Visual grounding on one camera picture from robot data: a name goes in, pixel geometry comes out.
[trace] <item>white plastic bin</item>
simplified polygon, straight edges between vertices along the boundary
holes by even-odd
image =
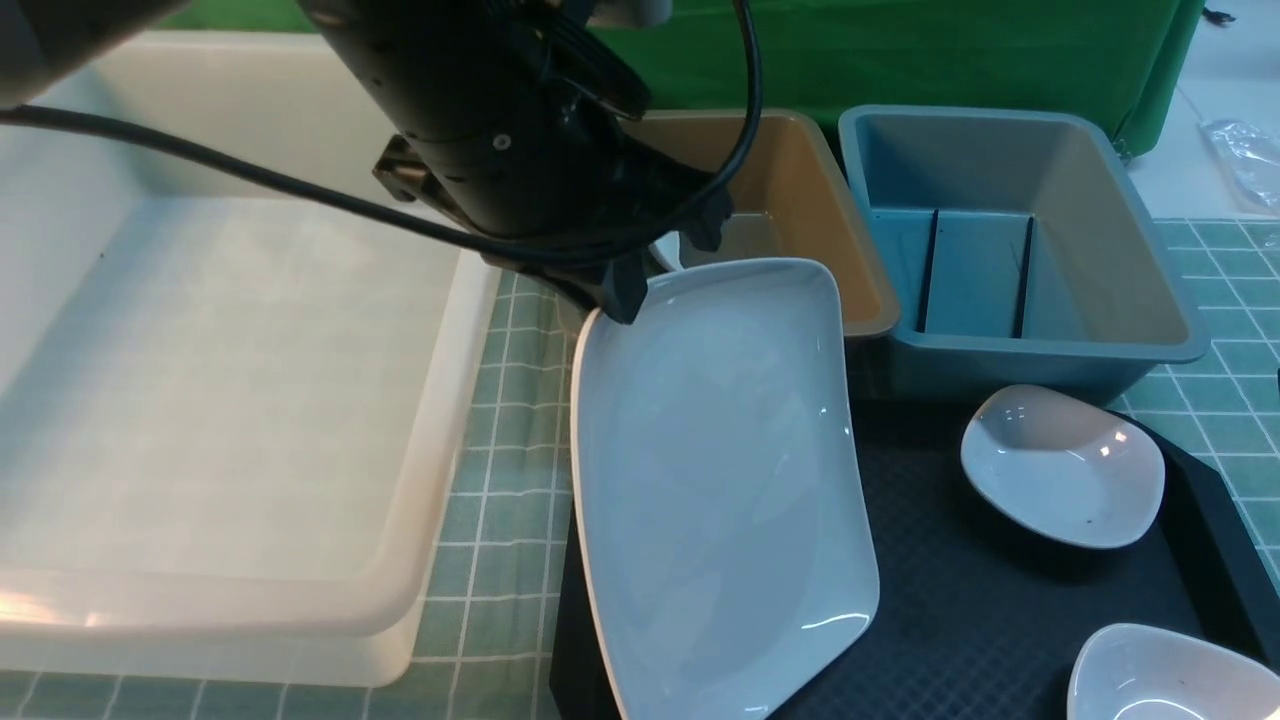
[[[392,127],[317,38],[155,33],[41,102],[390,204],[370,167]],[[396,679],[497,277],[178,160],[0,128],[0,667]]]

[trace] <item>tan plastic bin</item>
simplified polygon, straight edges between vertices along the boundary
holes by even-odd
[[[671,156],[716,170],[737,140],[742,113],[650,113],[626,131]],[[760,131],[730,184],[737,214],[719,251],[681,247],[686,268],[744,258],[809,258],[836,277],[845,337],[887,333],[900,315],[845,177],[817,123],[788,110],[765,110]]]

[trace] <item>black tray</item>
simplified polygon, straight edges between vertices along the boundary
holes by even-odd
[[[1080,646],[1111,623],[1202,637],[1280,670],[1280,596],[1216,471],[1152,433],[1167,468],[1156,528],[1121,551],[1076,550],[973,491],[959,461],[973,411],[854,404],[879,611],[772,717],[1060,720]],[[550,689],[564,720],[618,717],[572,525]]]

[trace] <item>bin divider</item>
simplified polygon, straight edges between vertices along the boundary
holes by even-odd
[[[1023,266],[1018,274],[1018,305],[1014,310],[1014,337],[1023,337],[1027,320],[1027,286],[1032,275],[1032,238],[1036,237],[1036,215],[1027,218],[1027,237],[1023,240]]]
[[[924,319],[929,314],[929,286],[933,283],[933,252],[938,246],[938,213],[933,209],[933,220],[929,223],[929,249],[924,255],[924,275],[920,278],[919,311],[915,314],[915,332],[924,332]]]

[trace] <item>black cable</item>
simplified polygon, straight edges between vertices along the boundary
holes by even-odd
[[[125,120],[73,110],[20,105],[12,110],[0,110],[0,126],[22,126],[69,132],[137,145],[219,170],[268,190],[311,200],[369,220],[440,240],[466,250],[507,258],[517,263],[544,266],[590,265],[604,263],[652,245],[672,228],[684,223],[707,199],[723,190],[741,168],[748,151],[751,149],[751,143],[755,141],[764,102],[760,49],[748,3],[749,0],[733,0],[739,29],[742,35],[748,76],[748,109],[737,142],[710,181],[675,210],[662,218],[644,220],[639,224],[622,228],[602,228],[591,232],[558,233],[512,241],[494,240],[433,223],[407,213],[399,213],[376,202],[369,202],[367,200],[246,163],[211,147]]]
[[[312,200],[321,205],[346,210],[361,218],[387,223],[417,234],[425,234],[436,240],[443,240],[477,252],[493,252],[495,255],[511,255],[511,250],[520,250],[508,243],[476,236],[447,225],[433,223],[399,213],[389,208],[361,200],[351,195],[329,190],[319,184],[310,183],[275,170],[269,170],[252,163],[246,163],[238,158],[232,158],[211,147],[191,142],[156,129],[142,127],[134,123],[76,113],[73,110],[60,110],[56,108],[38,108],[35,105],[19,105],[13,110],[0,110],[0,124],[22,126],[29,128],[51,129],[87,135],[106,140],[115,140],[146,147],[165,155],[173,155],[197,165],[212,168],[228,176],[251,182],[253,184],[275,190],[303,200]]]
[[[644,117],[653,92],[603,40],[559,8],[525,3],[521,10],[521,18],[543,35],[548,51],[559,56],[559,79],[614,115]]]
[[[591,90],[589,90],[586,87],[582,87],[582,85],[580,85],[577,81],[575,81],[571,77],[556,76],[556,77],[553,77],[550,79],[552,79],[552,82],[562,82],[562,83],[570,86],[571,88],[573,88],[573,92],[577,92],[582,97],[586,97],[591,102],[595,102],[600,108],[604,108],[611,114],[617,115],[617,117],[622,118],[623,120],[631,120],[632,123],[639,123],[640,120],[644,119],[643,115],[639,115],[636,113],[625,110],[622,108],[618,108],[616,104],[605,100],[604,97],[600,97],[594,91],[591,91]]]

